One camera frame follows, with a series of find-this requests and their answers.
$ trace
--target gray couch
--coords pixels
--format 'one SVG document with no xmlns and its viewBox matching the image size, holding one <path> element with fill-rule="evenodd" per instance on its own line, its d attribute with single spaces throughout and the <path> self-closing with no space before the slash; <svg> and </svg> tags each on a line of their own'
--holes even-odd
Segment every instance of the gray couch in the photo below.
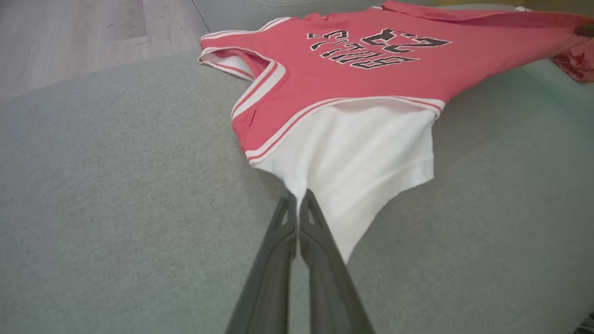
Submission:
<svg viewBox="0 0 594 334">
<path fill-rule="evenodd" d="M 231 130 L 247 83 L 198 54 L 1 106 L 0 333 L 224 331 L 283 185 Z M 594 310 L 592 105 L 539 61 L 446 107 L 435 179 L 348 264 L 378 333 L 569 334 Z M 291 333 L 308 333 L 307 279 L 297 261 Z"/>
</svg>

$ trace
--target jersey hem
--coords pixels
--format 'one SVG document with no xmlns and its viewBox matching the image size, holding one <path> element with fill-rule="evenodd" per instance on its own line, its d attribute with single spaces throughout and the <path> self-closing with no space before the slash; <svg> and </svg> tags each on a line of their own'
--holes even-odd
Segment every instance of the jersey hem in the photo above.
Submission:
<svg viewBox="0 0 594 334">
<path fill-rule="evenodd" d="M 285 124 L 280 127 L 276 133 L 274 133 L 262 146 L 255 150 L 246 150 L 245 156 L 248 159 L 248 162 L 251 165 L 257 166 L 258 162 L 262 162 L 266 159 L 272 152 L 274 152 L 280 145 L 285 141 L 285 139 L 291 134 L 291 132 L 303 123 L 309 116 L 315 114 L 316 112 L 327 108 L 329 106 L 336 105 L 338 103 L 345 103 L 345 102 L 354 102 L 354 101 L 362 101 L 362 100 L 372 100 L 372 99 L 391 99 L 396 100 L 399 102 L 405 102 L 420 108 L 424 108 L 429 110 L 435 114 L 435 118 L 439 118 L 441 111 L 445 107 L 446 103 L 442 100 L 438 99 L 426 99 L 421 97 L 409 97 L 409 96 L 370 96 L 370 97 L 357 97 L 357 98 L 345 98 L 345 97 L 338 97 L 334 99 L 327 99 L 312 105 L 309 105 L 299 112 L 294 114 Z"/>
<path fill-rule="evenodd" d="M 429 182 L 434 178 L 434 156 L 433 154 L 419 158 L 409 164 L 407 167 L 400 168 L 391 177 L 384 180 L 386 183 L 391 183 L 391 192 L 383 195 L 373 195 L 373 189 L 367 188 L 358 193 L 352 198 L 353 201 L 367 202 L 374 201 L 379 204 L 380 208 L 386 205 L 389 200 L 397 196 L 403 191 L 417 187 L 423 183 Z M 349 219 L 349 212 L 336 213 L 333 221 L 339 221 L 341 224 L 330 227 L 334 239 L 337 240 L 337 246 L 342 255 L 343 261 L 347 263 L 349 257 L 355 249 L 359 240 L 363 237 L 371 223 L 375 219 L 379 209 L 375 211 L 373 217 L 369 219 L 358 219 L 353 221 Z"/>
</svg>

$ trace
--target basketball jersey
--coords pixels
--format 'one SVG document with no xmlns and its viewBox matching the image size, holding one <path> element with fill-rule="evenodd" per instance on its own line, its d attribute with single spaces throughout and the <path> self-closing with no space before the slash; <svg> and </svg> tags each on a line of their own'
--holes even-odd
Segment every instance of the basketball jersey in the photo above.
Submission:
<svg viewBox="0 0 594 334">
<path fill-rule="evenodd" d="M 253 81 L 232 108 L 254 167 L 312 188 L 345 259 L 375 214 L 433 177 L 431 125 L 481 80 L 587 41 L 588 19 L 387 1 L 205 35 L 199 61 Z"/>
</svg>

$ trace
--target black lettering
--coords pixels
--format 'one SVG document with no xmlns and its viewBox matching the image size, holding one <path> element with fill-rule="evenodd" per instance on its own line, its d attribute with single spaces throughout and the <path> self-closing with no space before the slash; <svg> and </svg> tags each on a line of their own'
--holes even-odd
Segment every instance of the black lettering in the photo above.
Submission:
<svg viewBox="0 0 594 334">
<path fill-rule="evenodd" d="M 358 56 L 358 55 L 366 55 L 369 54 L 371 51 L 363 51 L 363 52 L 354 52 L 354 53 L 344 53 L 342 55 L 338 55 L 338 56 L 334 56 L 331 59 L 332 60 L 338 60 L 344 56 Z"/>
<path fill-rule="evenodd" d="M 381 66 L 386 66 L 386 65 L 391 65 L 391 64 L 399 64 L 401 62 L 416 61 L 416 60 L 418 60 L 418 59 L 391 56 L 391 57 L 387 57 L 387 58 L 375 59 L 375 60 L 364 61 L 364 62 L 354 62 L 350 66 L 364 68 L 364 69 L 368 70 L 370 68 L 376 68 L 376 67 L 381 67 Z"/>
<path fill-rule="evenodd" d="M 355 50 L 361 50 L 361 49 L 365 49 L 363 46 L 357 44 L 357 43 L 349 43 L 346 44 L 345 46 L 352 46 L 352 49 L 348 49 L 347 51 L 355 51 Z"/>
<path fill-rule="evenodd" d="M 330 38 L 332 35 L 338 34 L 338 36 L 336 37 L 337 39 L 339 38 L 349 38 L 349 33 L 346 30 L 336 30 L 333 31 L 331 33 L 327 33 L 325 35 L 322 35 L 324 38 Z"/>
<path fill-rule="evenodd" d="M 368 52 L 371 53 L 368 56 L 365 56 L 365 57 L 342 58 L 342 59 L 338 60 L 338 62 L 341 63 L 341 64 L 345 64 L 345 63 L 347 63 L 349 61 L 355 61 L 355 60 L 359 60 L 359 59 L 373 58 L 373 57 L 377 57 L 377 56 L 383 55 L 382 53 L 378 53 L 378 52 L 371 52 L 371 51 L 368 51 Z"/>
<path fill-rule="evenodd" d="M 435 48 L 437 46 L 442 46 L 449 44 L 446 40 L 439 40 L 433 39 L 429 37 L 424 38 L 413 38 L 415 42 L 419 42 L 417 44 L 398 44 L 398 45 L 388 45 L 384 47 L 384 50 L 392 53 L 407 53 L 411 52 L 411 49 L 401 49 L 401 48 Z"/>
<path fill-rule="evenodd" d="M 310 46 L 309 48 L 313 51 L 313 50 L 316 50 L 317 48 L 319 48 L 320 45 L 323 45 L 323 44 L 328 44 L 328 42 L 323 41 L 323 42 L 320 42 L 320 43 L 316 43 L 316 44 Z"/>
<path fill-rule="evenodd" d="M 333 53 L 336 53 L 338 51 L 344 51 L 344 49 L 335 49 L 335 50 L 332 50 L 332 51 L 328 51 L 326 53 L 322 53 L 321 56 L 324 57 L 324 58 L 330 57 L 330 56 L 332 56 Z"/>
<path fill-rule="evenodd" d="M 384 42 L 388 42 L 390 39 L 396 37 L 393 34 L 394 30 L 392 29 L 384 29 L 379 34 L 375 34 L 373 36 L 363 37 L 361 40 L 369 45 L 386 45 L 382 42 L 375 42 L 376 40 L 383 40 Z"/>
</svg>

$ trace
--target jersey armhole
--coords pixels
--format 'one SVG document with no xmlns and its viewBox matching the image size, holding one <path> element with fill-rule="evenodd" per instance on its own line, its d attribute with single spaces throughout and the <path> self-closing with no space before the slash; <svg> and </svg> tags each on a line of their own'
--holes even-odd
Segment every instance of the jersey armhole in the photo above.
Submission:
<svg viewBox="0 0 594 334">
<path fill-rule="evenodd" d="M 204 35 L 200 39 L 203 51 L 198 62 L 254 81 L 270 65 L 270 59 L 255 51 L 258 49 L 255 37 L 290 19 L 274 19 L 256 31 L 226 30 Z"/>
</svg>

